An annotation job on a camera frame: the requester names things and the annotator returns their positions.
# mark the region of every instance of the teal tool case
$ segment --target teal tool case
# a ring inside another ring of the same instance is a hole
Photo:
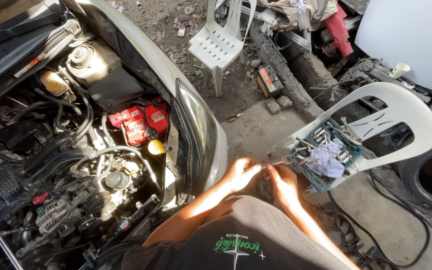
[[[336,130],[331,129],[331,127],[326,124],[327,122],[331,123],[335,128],[342,130],[341,126],[335,120],[333,120],[332,118],[328,118],[324,120],[319,126],[311,130],[305,139],[310,144],[314,145],[315,147],[318,147],[319,144],[313,138],[311,138],[311,134],[313,134],[318,128],[322,127],[324,130],[329,132],[332,140],[338,138],[341,142],[343,142],[342,148],[346,148],[346,150],[351,154],[352,156],[351,160],[348,163],[344,164],[344,167],[348,168],[351,165],[352,161],[355,161],[363,154],[364,147],[361,145],[354,144],[353,142],[351,142],[350,140],[342,136]],[[303,146],[306,145],[300,142],[295,147],[298,148]],[[300,150],[298,151],[298,153],[300,153],[304,157],[310,156],[310,153],[307,150]],[[291,155],[294,154],[294,150],[291,149],[289,154]],[[330,189],[331,185],[335,180],[334,178],[329,178],[324,175],[319,176],[314,171],[308,169],[308,167],[305,164],[297,165],[301,160],[299,160],[296,157],[292,156],[292,157],[288,157],[288,159],[290,159],[293,162],[293,165],[296,166],[299,169],[299,171],[304,176],[306,176],[306,178],[308,178],[308,180],[313,184],[313,186],[316,188],[317,191],[326,192],[327,190]]]

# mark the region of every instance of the alternator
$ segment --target alternator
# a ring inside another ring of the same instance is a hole
[[[36,218],[36,224],[39,227],[39,232],[42,234],[47,233],[51,228],[58,223],[66,214],[66,204],[71,200],[69,196],[63,195],[61,199],[50,203],[42,209]]]

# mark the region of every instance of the star graphic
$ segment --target star graphic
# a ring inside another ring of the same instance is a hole
[[[236,263],[238,262],[238,256],[249,255],[248,253],[244,253],[238,250],[238,237],[236,236],[236,246],[234,250],[225,251],[224,253],[230,253],[234,255],[234,270],[236,270]]]
[[[259,256],[261,256],[261,261],[263,261],[264,260],[264,258],[266,258],[266,256],[265,255],[263,255],[263,251],[261,250],[261,255],[259,255]]]

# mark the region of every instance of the headlight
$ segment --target headlight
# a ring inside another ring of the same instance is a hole
[[[189,188],[194,195],[203,191],[216,150],[217,124],[206,103],[181,80],[176,80],[176,112],[187,134]]]

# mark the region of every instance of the engine bay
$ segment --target engine bay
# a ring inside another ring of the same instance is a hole
[[[0,238],[21,266],[78,269],[168,218],[163,174],[166,164],[177,170],[177,153],[166,158],[169,132],[170,150],[179,144],[175,118],[89,31],[1,97]],[[174,209],[184,202],[169,200]],[[0,249],[0,269],[8,267]]]

